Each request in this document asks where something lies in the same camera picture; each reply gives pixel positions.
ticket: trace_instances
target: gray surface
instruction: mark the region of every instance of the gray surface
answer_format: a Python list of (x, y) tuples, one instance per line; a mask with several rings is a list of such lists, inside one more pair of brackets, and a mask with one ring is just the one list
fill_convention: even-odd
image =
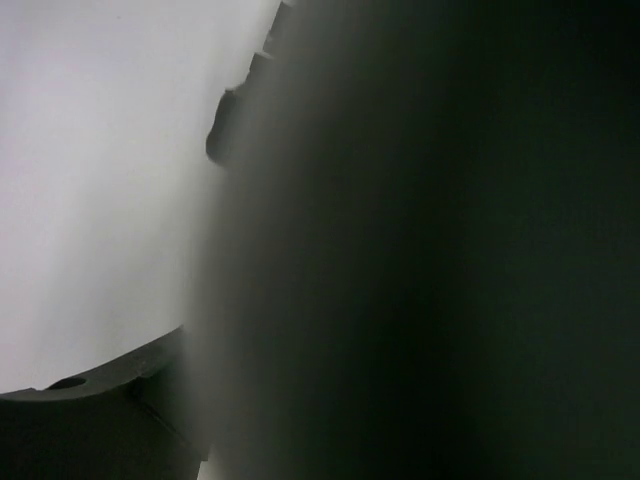
[(0, 391), (182, 323), (204, 138), (277, 4), (0, 3)]

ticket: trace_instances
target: white background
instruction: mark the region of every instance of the white background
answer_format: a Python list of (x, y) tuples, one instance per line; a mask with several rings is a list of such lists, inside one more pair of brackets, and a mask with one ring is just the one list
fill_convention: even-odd
[(183, 322), (204, 140), (278, 0), (0, 2), (0, 392)]

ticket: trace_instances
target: dark object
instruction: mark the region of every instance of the dark object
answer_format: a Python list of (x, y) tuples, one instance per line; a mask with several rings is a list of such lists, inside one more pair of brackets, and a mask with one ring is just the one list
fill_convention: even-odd
[(280, 4), (271, 29), (264, 42), (264, 53), (254, 54), (245, 82), (236, 88), (225, 90), (218, 103), (213, 126), (206, 141), (207, 156), (218, 165), (226, 165), (230, 147), (228, 132), (233, 117), (240, 110), (243, 104), (242, 100), (246, 97), (250, 86), (255, 82), (255, 79), (261, 74), (265, 66), (270, 63), (272, 55), (277, 51), (280, 38), (282, 37), (283, 25), (289, 18), (292, 9), (292, 6), (284, 2)]
[(0, 395), (0, 476), (195, 480), (206, 444), (185, 405), (176, 330), (46, 390)]
[(194, 299), (226, 479), (640, 479), (639, 10), (295, 7)]

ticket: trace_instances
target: hole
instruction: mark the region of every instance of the hole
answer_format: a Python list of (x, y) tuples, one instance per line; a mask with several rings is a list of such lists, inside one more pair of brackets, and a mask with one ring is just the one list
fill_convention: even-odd
[(69, 377), (63, 378), (62, 380), (58, 380), (56, 383), (51, 385), (47, 390), (64, 390), (66, 388), (79, 387), (80, 385), (84, 385), (87, 381), (82, 377)]

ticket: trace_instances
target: blurry foreground object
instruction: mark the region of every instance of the blurry foreground object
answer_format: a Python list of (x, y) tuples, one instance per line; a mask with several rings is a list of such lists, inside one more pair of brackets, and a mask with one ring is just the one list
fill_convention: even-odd
[(267, 34), (262, 52), (253, 56), (245, 82), (235, 88), (225, 90), (218, 103), (215, 120), (206, 141), (207, 156), (218, 165), (224, 166), (226, 164), (229, 149), (228, 134), (233, 126), (233, 119), (242, 108), (243, 99), (246, 98), (247, 92), (255, 84), (256, 79), (259, 78), (273, 55), (276, 54), (282, 37), (283, 26), (292, 9), (293, 7), (289, 3), (282, 2), (280, 4), (271, 29)]
[(296, 6), (194, 294), (227, 480), (640, 478), (639, 20)]

